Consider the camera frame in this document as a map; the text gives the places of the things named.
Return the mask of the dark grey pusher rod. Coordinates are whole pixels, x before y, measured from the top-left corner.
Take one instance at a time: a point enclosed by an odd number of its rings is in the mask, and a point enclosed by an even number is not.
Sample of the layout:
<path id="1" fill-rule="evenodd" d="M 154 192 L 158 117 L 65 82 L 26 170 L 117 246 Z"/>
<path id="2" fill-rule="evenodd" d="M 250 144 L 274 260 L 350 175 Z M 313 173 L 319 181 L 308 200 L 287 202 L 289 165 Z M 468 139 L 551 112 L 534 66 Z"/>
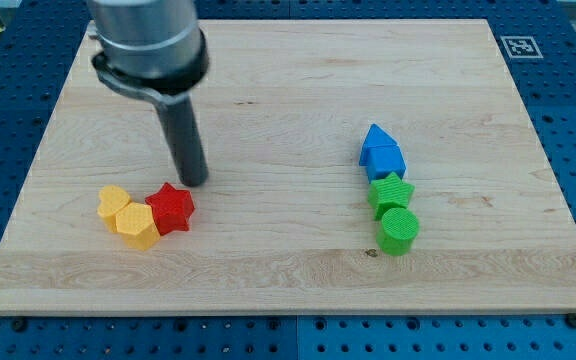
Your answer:
<path id="1" fill-rule="evenodd" d="M 204 184 L 208 167 L 190 97 L 166 96 L 155 108 L 179 180 L 188 187 Z"/>

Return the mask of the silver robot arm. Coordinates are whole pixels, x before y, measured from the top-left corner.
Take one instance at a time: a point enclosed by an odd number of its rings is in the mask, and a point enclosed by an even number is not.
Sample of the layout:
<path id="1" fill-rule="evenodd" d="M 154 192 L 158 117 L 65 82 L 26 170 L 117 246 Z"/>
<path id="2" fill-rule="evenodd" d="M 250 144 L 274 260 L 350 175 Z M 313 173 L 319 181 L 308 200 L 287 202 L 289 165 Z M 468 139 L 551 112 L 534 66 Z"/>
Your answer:
<path id="1" fill-rule="evenodd" d="M 190 92 L 209 68 L 192 0 L 88 0 L 102 50 L 91 60 L 101 83 L 152 104 L 180 181 L 202 185 L 208 167 Z"/>

